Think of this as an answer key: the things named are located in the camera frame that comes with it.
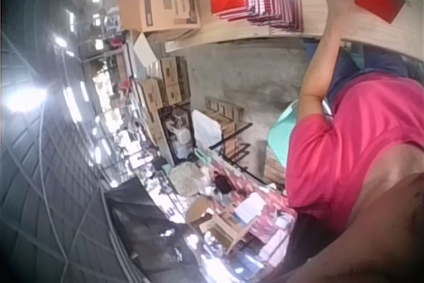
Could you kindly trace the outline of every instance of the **white paper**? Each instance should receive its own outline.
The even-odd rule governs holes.
[[[245,199],[234,212],[244,223],[249,223],[264,209],[266,202],[254,192]]]
[[[191,118],[193,120],[194,138],[199,145],[203,148],[209,148],[221,141],[222,131],[218,122],[196,109]]]
[[[140,36],[138,36],[137,41],[134,43],[134,52],[146,68],[158,60],[143,33],[140,33]]]

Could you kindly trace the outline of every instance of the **floor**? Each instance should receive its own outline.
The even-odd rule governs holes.
[[[241,137],[252,146],[242,164],[262,177],[268,130],[297,99],[306,71],[300,42],[287,39],[207,44],[174,54],[187,58],[192,108],[204,109],[205,96],[245,108],[244,120],[252,122],[253,127]]]

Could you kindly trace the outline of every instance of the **cardboard box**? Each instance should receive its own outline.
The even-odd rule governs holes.
[[[181,91],[181,99],[184,102],[188,102],[191,99],[191,91],[190,91],[190,81],[188,75],[188,67],[187,61],[184,58],[179,58],[177,60],[178,70],[180,71],[180,91]]]
[[[162,130],[162,124],[160,122],[159,114],[157,111],[143,112],[144,128],[146,133],[154,146],[158,146],[158,143],[165,140],[164,132]]]
[[[155,79],[147,79],[139,82],[142,106],[150,112],[163,108],[164,102],[160,93],[159,83]]]
[[[161,59],[162,79],[165,86],[178,85],[178,66],[176,58]]]
[[[180,86],[178,84],[167,86],[165,90],[166,99],[169,106],[180,103],[182,101]]]
[[[201,28],[197,0],[118,0],[121,25],[140,32]]]
[[[176,58],[164,58],[148,67],[147,75],[163,81],[164,87],[178,84],[178,65]]]

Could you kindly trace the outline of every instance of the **pink shirt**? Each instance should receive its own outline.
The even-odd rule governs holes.
[[[424,89],[383,73],[361,76],[337,96],[333,122],[302,119],[290,138],[286,187],[292,208],[345,229],[374,159],[395,144],[424,146]]]

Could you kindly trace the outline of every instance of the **wooden table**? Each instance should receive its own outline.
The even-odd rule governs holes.
[[[200,44],[263,37],[320,37],[327,19],[325,0],[303,1],[303,34],[270,27],[258,27],[247,21],[229,23],[210,12],[210,0],[199,0],[203,28],[190,37],[166,43],[166,50],[174,51]],[[399,16],[388,24],[360,8],[346,28],[345,40],[372,44],[424,61],[423,0],[408,0]]]

